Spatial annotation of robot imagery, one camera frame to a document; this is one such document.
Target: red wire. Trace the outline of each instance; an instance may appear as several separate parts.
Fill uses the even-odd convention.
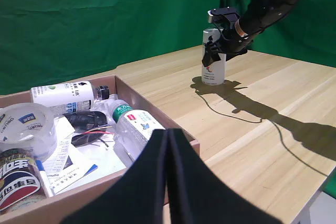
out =
[[[89,132],[84,132],[82,134],[96,134],[96,133],[102,133],[102,134],[111,134],[111,135],[114,135],[113,133],[111,132],[106,132],[106,131],[89,131]]]

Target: robotic arm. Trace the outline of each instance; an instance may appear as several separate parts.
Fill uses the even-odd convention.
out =
[[[298,1],[251,0],[242,17],[232,7],[209,10],[209,23],[227,23],[228,28],[223,30],[220,39],[205,45],[203,66],[208,67],[220,60],[218,53],[227,54],[227,60],[245,54],[246,47],[253,39],[267,27],[286,17]]]

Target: black object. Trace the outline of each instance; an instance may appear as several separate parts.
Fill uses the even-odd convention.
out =
[[[180,129],[155,130],[123,177],[61,223],[161,224],[166,185],[172,224],[281,223],[223,184]]]
[[[68,119],[75,131],[79,133],[107,125],[107,117],[100,111],[78,111],[75,113],[66,113],[64,116]],[[82,145],[97,141],[102,136],[103,133],[80,134],[72,137],[71,143],[75,147],[80,147]]]
[[[110,89],[108,86],[99,86],[102,100],[106,100],[110,97]]]
[[[220,60],[218,53],[227,54],[226,60],[247,53],[246,47],[266,28],[285,18],[299,0],[251,0],[246,12],[239,17],[232,7],[209,11],[209,22],[228,23],[220,38],[205,45],[203,66]]]

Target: wooden table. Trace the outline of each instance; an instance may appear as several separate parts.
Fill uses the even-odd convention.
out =
[[[95,76],[120,76],[200,141],[201,158],[230,188],[298,223],[336,165],[336,69],[250,51],[211,87],[201,57],[198,46]]]

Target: marker pen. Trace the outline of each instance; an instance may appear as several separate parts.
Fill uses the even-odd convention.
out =
[[[44,187],[46,188],[47,196],[48,197],[54,196],[55,194],[54,194],[54,192],[51,188],[50,181],[48,179],[46,171],[43,168],[42,162],[40,160],[35,160],[35,162],[36,162],[38,170],[40,171],[40,176],[41,176],[42,182],[44,184]]]

